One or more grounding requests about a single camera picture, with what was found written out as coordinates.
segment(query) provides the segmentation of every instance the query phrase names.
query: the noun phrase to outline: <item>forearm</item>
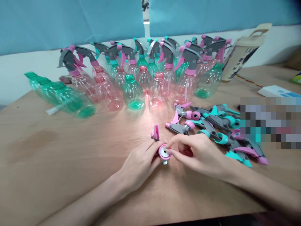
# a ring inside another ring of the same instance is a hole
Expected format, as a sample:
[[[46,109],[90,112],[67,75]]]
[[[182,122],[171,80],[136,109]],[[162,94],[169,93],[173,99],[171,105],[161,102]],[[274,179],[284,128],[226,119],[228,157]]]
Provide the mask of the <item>forearm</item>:
[[[111,205],[126,195],[117,174],[114,174],[91,192],[53,214],[40,225],[91,225]]]
[[[250,192],[275,210],[301,221],[301,192],[276,182],[256,171],[238,165],[227,182]]]

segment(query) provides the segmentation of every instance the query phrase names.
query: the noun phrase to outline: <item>blue curtain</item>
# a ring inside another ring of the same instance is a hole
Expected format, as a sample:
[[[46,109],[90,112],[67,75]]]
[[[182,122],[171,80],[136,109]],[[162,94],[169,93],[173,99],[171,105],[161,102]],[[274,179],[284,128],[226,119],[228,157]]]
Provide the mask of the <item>blue curtain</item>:
[[[141,1],[2,0],[0,55],[144,37]]]
[[[151,0],[150,35],[187,35],[301,23],[298,0]]]

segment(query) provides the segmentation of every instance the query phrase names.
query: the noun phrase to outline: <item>white wall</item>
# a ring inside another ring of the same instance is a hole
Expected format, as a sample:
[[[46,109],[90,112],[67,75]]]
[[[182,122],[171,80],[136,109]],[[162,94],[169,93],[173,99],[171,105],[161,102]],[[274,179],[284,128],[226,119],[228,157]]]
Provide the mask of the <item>white wall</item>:
[[[145,37],[140,40],[148,46],[146,39],[150,37],[149,24],[145,24]],[[232,38],[232,44],[236,39],[242,35],[250,35],[253,29],[246,29],[241,31],[226,31],[210,33],[209,36],[221,36],[223,38]],[[180,45],[184,44],[186,39],[191,40],[195,36],[198,41],[201,41],[201,35],[182,35],[173,36]],[[133,40],[121,40],[123,44],[134,47]],[[277,26],[272,27],[266,34],[265,43],[245,64],[245,67],[259,66],[265,64],[278,63],[285,60],[294,50],[294,47],[301,45],[301,25],[292,26]],[[84,45],[86,48],[94,50],[92,45]],[[23,73],[33,71],[36,74],[47,77],[53,81],[58,81],[61,75],[67,75],[67,70],[57,68],[60,57],[60,50],[38,51],[30,53],[19,53],[12,55],[0,56],[0,106],[9,105],[18,98],[31,90],[28,79]],[[99,64],[105,66],[104,56],[101,55],[98,59]],[[86,57],[84,64],[85,69],[91,74],[91,65]]]

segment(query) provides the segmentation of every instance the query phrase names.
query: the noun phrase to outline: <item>table surface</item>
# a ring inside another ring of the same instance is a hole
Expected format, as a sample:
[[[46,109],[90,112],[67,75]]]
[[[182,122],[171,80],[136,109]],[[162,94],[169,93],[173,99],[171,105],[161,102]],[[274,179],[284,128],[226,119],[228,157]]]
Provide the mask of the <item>table surface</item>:
[[[262,85],[279,85],[300,93],[288,80],[297,71],[280,66],[244,68],[240,75]],[[260,88],[235,77],[221,83],[209,99],[194,98],[193,105],[226,103],[235,109],[241,97],[260,97]],[[59,112],[31,91],[0,111],[0,224],[35,225],[78,199],[120,169],[132,148],[150,138],[154,124],[160,138],[174,134],[165,128],[174,116],[170,102],[162,109],[97,113],[79,120]],[[301,190],[301,151],[264,152],[268,166],[252,162],[253,169]],[[184,168],[174,158],[160,165],[145,184],[115,204],[102,217],[102,225],[158,225],[244,213],[267,207],[227,183]]]

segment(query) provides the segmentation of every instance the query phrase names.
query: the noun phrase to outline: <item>hand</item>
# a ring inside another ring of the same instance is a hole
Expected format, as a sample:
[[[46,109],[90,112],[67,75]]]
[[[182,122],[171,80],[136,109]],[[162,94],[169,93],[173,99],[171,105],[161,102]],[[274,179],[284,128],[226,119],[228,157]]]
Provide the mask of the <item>hand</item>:
[[[175,143],[178,143],[179,151],[170,148]],[[226,180],[233,165],[239,164],[224,156],[205,134],[177,134],[167,142],[165,149],[183,165],[220,180]]]
[[[149,139],[131,151],[122,168],[116,173],[124,182],[128,193],[137,190],[163,161],[156,155],[158,148],[165,144]]]

